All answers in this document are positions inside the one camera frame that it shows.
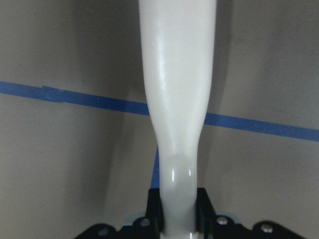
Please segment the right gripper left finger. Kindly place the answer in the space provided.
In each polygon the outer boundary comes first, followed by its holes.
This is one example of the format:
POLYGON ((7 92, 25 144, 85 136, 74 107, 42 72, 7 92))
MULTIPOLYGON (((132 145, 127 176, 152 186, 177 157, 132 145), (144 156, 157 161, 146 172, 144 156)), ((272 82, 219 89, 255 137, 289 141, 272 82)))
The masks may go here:
POLYGON ((159 239, 163 227, 160 190, 149 189, 146 214, 116 230, 108 224, 95 224, 76 236, 76 239, 159 239))

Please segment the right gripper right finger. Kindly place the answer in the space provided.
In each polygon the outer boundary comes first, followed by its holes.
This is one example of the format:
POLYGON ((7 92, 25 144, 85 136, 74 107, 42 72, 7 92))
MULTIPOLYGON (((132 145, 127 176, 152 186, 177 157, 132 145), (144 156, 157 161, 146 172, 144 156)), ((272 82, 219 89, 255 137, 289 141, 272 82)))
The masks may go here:
POLYGON ((227 215, 217 214, 204 188, 197 189, 196 228, 201 239, 301 239, 273 221, 260 221, 251 229, 227 215))

